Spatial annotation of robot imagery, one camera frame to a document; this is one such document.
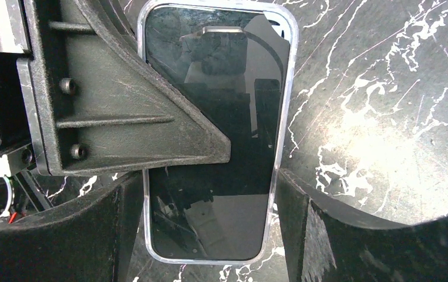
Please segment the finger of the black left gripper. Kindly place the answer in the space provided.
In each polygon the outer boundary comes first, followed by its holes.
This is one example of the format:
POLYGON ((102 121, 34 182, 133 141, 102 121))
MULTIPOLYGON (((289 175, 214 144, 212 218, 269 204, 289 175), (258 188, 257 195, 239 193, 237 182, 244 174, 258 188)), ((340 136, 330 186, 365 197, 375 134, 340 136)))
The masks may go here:
POLYGON ((120 1, 24 1, 37 170, 93 176, 225 163, 231 143, 137 53, 120 1))

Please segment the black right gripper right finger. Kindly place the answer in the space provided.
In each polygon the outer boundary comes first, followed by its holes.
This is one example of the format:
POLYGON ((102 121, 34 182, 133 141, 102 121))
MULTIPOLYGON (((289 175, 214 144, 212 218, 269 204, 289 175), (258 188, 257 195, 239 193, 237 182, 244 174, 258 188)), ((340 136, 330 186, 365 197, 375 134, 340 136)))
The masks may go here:
POLYGON ((405 225, 358 210, 278 172, 290 281, 448 281, 448 215, 405 225))

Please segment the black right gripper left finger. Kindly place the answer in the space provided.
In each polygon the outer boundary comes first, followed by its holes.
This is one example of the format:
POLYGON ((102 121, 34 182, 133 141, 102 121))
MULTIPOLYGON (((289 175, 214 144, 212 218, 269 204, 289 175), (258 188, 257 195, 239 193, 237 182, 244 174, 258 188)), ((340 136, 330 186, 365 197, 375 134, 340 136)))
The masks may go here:
POLYGON ((143 207, 143 175, 0 224, 0 281, 126 281, 143 207))

